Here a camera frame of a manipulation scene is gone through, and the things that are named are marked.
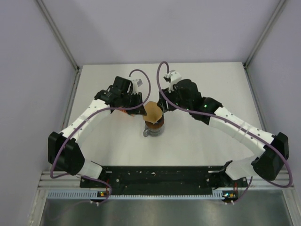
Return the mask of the orange coffee filter box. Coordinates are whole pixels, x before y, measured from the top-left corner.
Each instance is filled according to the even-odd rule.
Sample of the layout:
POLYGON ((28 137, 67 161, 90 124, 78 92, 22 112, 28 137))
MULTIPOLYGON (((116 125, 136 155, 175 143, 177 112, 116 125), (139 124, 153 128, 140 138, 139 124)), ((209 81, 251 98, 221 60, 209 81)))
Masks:
POLYGON ((127 108, 119 108, 119 110, 123 113, 126 113, 127 115, 130 115, 130 116, 135 116, 135 109, 127 109, 127 108))

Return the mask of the brown paper coffee filter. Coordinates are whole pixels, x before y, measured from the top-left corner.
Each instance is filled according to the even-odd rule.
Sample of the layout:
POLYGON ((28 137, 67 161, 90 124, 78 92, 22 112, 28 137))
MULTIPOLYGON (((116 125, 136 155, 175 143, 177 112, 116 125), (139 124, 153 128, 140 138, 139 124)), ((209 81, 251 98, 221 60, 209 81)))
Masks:
POLYGON ((162 110, 158 107, 157 103, 154 101, 149 101, 144 109, 146 111, 146 115, 143 116, 143 120, 146 122, 150 122, 152 124, 157 123, 162 118, 162 110))

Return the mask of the brown wooden dripper base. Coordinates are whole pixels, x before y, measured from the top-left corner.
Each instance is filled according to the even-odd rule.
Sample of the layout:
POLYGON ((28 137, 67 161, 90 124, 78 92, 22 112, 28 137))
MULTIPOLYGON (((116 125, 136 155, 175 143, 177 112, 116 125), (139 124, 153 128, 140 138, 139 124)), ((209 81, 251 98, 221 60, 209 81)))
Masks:
POLYGON ((156 123, 152 123, 152 122, 149 122, 149 121, 145 121, 145 126, 148 128, 148 129, 151 129, 151 130, 155 130, 155 129, 159 129, 159 128, 162 128, 163 125, 164 125, 164 118, 161 118, 160 120, 158 120, 156 123))

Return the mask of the glass coffee carafe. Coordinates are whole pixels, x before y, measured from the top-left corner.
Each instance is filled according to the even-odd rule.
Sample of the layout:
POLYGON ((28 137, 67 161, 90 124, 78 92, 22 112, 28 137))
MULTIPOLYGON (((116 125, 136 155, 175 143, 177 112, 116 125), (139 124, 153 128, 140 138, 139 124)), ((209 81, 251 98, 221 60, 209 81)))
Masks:
POLYGON ((158 137, 164 132, 164 126, 158 128, 158 129, 151 129, 147 126, 145 126, 144 131, 143 131, 143 136, 144 137, 158 137))

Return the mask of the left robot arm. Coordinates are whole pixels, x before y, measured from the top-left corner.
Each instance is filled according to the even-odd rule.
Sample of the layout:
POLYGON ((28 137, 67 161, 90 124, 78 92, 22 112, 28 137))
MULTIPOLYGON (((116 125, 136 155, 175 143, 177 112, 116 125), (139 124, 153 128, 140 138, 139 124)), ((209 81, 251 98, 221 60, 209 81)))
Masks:
POLYGON ((103 186, 107 176, 102 167, 87 160, 81 146, 97 125, 115 109, 128 114, 144 115, 142 93, 138 88, 142 80, 128 80, 117 76, 106 90, 100 90, 87 109, 61 132, 48 137, 48 162, 54 168, 70 175, 90 177, 95 186, 103 186))

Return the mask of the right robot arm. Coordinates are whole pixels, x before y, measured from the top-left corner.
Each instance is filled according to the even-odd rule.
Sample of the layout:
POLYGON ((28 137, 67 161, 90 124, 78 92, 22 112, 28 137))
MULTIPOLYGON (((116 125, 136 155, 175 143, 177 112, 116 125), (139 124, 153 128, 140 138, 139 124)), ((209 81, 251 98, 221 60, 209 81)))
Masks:
POLYGON ((158 105, 164 112, 176 109, 188 112, 195 120, 228 134, 252 151, 251 157, 225 163, 219 175, 224 186, 255 175, 273 181, 289 157, 287 135, 282 132, 274 135, 243 121, 222 103, 202 96, 196 83, 190 79, 177 82, 172 91, 160 89, 158 105))

